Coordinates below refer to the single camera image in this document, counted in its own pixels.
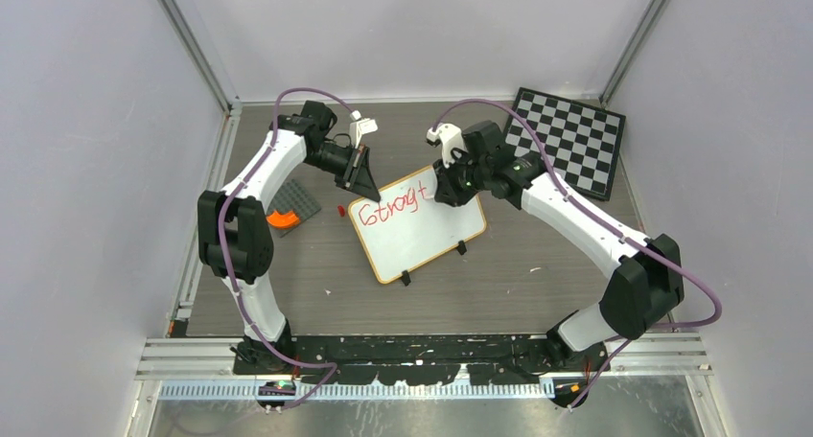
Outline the white whiteboard orange frame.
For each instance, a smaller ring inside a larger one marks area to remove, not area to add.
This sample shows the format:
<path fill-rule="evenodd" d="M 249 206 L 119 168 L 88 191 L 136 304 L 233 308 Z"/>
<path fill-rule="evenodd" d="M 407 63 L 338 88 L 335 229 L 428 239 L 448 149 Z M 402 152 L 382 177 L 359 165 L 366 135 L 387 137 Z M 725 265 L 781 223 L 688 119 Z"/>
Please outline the white whiteboard orange frame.
<path fill-rule="evenodd" d="M 480 236 L 487 220 L 478 197 L 461 207 L 434 200 L 431 166 L 380 189 L 381 200 L 360 197 L 347 215 L 376 280 L 387 285 Z"/>

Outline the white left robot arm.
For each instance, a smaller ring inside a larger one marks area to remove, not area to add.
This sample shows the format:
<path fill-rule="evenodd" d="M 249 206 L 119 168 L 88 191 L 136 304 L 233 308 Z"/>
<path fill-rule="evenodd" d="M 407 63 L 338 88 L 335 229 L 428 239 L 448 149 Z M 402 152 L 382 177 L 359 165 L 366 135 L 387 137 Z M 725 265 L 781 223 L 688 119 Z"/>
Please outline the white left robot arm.
<path fill-rule="evenodd" d="M 375 120 L 350 113 L 349 141 L 329 133 L 336 113 L 325 103 L 307 101 L 299 113 L 279 114 L 248 165 L 217 191 L 197 200 L 200 261 L 222 278 L 244 323 L 244 335 L 259 344 L 257 360 L 272 374 L 286 372 L 294 359 L 287 342 L 290 323 L 273 294 L 269 269 L 274 254 L 267 207 L 297 167 L 307 164 L 332 175 L 338 188 L 380 201 L 362 142 L 377 131 Z"/>

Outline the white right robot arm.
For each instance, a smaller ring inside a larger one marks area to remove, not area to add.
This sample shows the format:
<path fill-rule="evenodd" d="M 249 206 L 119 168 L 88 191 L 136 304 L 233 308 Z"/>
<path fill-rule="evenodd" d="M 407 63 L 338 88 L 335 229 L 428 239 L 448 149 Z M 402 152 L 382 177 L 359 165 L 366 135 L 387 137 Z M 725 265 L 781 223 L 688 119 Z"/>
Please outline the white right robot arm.
<path fill-rule="evenodd" d="M 441 150 L 432 165 L 436 202 L 461 207 L 480 192 L 504 199 L 551 226 L 608 278 L 597 303 L 546 333 L 549 364 L 571 370 L 609 338 L 638 339 L 684 300 L 682 277 L 665 265 L 680 261 L 674 240 L 665 234 L 651 239 L 615 220 L 547 169 L 539 154 L 516 155 L 496 123 L 441 124 L 428 130 L 427 142 Z"/>

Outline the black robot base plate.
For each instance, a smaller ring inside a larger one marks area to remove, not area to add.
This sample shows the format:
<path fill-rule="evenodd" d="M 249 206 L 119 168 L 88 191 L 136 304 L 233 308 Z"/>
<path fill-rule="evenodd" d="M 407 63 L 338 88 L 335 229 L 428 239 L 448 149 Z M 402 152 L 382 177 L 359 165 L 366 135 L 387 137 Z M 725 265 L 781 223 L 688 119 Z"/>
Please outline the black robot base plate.
<path fill-rule="evenodd" d="M 596 343 L 580 354 L 559 350 L 531 334 L 285 336 L 275 356 L 245 337 L 231 347 L 236 375 L 283 375 L 306 384 L 392 386 L 447 385 L 460 375 L 472 385 L 533 384 L 548 373 L 579 379 L 604 363 L 608 351 Z"/>

